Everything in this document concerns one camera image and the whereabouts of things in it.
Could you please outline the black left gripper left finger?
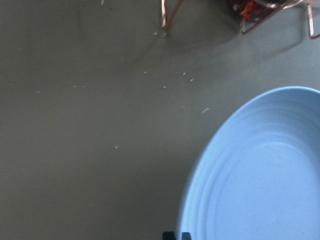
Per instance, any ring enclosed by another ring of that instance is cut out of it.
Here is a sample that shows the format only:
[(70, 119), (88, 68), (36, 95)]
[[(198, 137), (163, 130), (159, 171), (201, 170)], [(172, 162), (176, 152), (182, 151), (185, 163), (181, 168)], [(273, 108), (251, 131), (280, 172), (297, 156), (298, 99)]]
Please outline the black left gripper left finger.
[(162, 240), (175, 240), (174, 231), (165, 231), (162, 233)]

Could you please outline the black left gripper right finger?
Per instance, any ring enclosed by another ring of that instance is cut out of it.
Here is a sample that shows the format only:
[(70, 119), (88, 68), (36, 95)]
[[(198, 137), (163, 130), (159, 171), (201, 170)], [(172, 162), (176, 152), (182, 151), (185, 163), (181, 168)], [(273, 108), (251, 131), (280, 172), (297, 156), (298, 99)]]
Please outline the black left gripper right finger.
[(181, 240), (191, 240), (191, 233), (190, 232), (182, 232), (181, 233)]

